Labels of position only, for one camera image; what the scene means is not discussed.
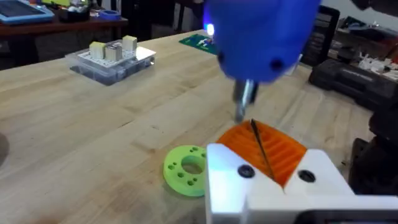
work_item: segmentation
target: blue tray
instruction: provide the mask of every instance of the blue tray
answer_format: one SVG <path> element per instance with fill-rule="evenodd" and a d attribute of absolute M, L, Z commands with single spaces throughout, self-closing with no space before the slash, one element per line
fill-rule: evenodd
<path fill-rule="evenodd" d="M 9 6 L 1 6 L 1 4 L 5 2 L 9 2 Z M 22 10 L 20 12 L 15 10 L 15 7 L 13 7 L 15 4 L 19 4 L 24 12 L 22 12 Z M 10 12 L 6 7 L 11 7 L 14 11 Z M 7 25 L 48 22 L 52 21 L 53 17 L 54 13 L 45 6 L 32 6 L 29 2 L 21 0 L 0 0 L 0 21 Z"/>

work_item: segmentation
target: white block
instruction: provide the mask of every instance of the white block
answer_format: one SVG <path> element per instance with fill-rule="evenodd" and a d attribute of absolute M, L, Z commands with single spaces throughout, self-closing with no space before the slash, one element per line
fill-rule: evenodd
<path fill-rule="evenodd" d="M 137 38 L 129 35 L 123 37 L 123 50 L 135 52 L 137 49 Z"/>
<path fill-rule="evenodd" d="M 95 59 L 104 59 L 105 44 L 101 42 L 92 42 L 90 44 L 90 55 Z"/>

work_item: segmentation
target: butcher block table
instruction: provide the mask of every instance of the butcher block table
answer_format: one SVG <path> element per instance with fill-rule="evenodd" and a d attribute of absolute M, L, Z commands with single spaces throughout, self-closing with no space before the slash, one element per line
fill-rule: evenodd
<path fill-rule="evenodd" d="M 139 43 L 155 65 L 112 86 L 64 59 L 0 72 L 0 222 L 205 223 L 204 198 L 174 192 L 162 163 L 175 146 L 205 147 L 234 125 L 233 81 L 216 57 L 178 41 Z M 261 86 L 247 113 L 341 168 L 371 112 L 307 83 L 310 69 Z"/>

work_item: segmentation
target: white plastic part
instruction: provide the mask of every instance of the white plastic part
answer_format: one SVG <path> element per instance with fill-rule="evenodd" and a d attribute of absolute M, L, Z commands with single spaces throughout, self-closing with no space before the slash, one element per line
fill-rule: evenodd
<path fill-rule="evenodd" d="M 253 178 L 241 177 L 238 168 L 249 164 L 222 144 L 209 144 L 206 158 L 207 224 L 293 223 L 307 210 L 398 210 L 394 196 L 354 195 L 320 150 L 306 152 L 285 189 L 256 168 Z M 298 177 L 304 169 L 313 183 Z"/>

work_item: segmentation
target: blue object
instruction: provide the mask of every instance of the blue object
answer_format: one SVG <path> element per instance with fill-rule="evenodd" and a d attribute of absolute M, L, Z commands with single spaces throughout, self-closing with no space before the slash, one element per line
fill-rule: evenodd
<path fill-rule="evenodd" d="M 320 0 L 207 0 L 220 66 L 237 80 L 272 82 L 299 57 Z"/>
<path fill-rule="evenodd" d="M 0 21 L 7 25 L 52 21 L 54 13 L 45 6 L 20 0 L 0 0 Z"/>
<path fill-rule="evenodd" d="M 108 21 L 118 21 L 121 18 L 121 15 L 117 11 L 112 10 L 102 10 L 99 12 L 99 18 L 105 19 Z"/>

